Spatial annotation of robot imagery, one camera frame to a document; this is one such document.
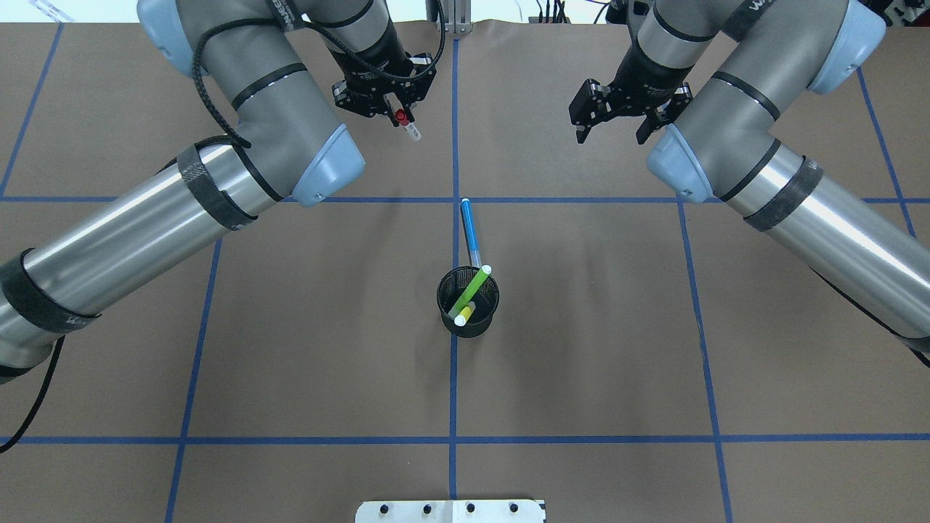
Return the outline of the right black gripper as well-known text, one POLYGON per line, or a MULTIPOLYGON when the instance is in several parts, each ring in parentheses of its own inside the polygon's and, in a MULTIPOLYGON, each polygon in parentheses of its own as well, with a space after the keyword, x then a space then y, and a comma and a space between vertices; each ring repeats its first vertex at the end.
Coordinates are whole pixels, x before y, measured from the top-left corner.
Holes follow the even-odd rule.
POLYGON ((691 70, 657 73, 634 65, 619 68, 617 77, 607 85, 587 78, 568 106, 575 139, 582 145, 598 123, 615 117, 644 116, 636 130, 638 145, 644 145, 658 129, 674 123, 693 100, 687 83, 691 70))

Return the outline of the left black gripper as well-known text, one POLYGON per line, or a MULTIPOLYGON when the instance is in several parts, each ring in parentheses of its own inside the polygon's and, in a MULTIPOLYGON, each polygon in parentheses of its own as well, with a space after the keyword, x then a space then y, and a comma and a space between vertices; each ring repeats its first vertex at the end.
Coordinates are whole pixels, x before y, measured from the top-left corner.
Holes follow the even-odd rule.
POLYGON ((404 53, 401 60, 379 63, 380 74, 365 69, 358 60, 342 53, 334 59, 344 79, 333 85, 336 108, 348 110, 363 117, 395 116, 395 97, 401 110, 412 117, 412 109, 427 98, 436 73, 436 59, 430 53, 411 55, 404 53))

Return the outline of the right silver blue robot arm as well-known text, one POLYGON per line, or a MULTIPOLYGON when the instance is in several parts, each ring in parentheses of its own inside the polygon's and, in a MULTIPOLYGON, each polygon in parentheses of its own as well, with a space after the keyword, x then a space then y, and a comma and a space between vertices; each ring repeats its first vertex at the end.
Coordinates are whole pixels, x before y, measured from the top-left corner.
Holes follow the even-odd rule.
POLYGON ((718 198, 803 259, 851 305, 928 363, 928 248, 794 152, 771 126, 803 92, 827 94, 886 35, 858 1, 611 1, 631 43, 608 83, 569 104, 577 141, 644 117, 648 169, 695 204, 718 198))

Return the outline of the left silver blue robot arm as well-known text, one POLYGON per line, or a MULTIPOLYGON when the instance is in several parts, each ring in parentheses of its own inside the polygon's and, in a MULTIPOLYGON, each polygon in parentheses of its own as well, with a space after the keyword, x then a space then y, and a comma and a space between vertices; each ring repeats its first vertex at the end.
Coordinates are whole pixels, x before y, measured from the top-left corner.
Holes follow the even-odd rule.
POLYGON ((2 381, 70 332, 285 198, 319 204, 362 175, 342 108, 398 126, 445 50, 405 50, 383 1, 139 1, 149 39, 222 129, 59 238, 2 265, 2 381))

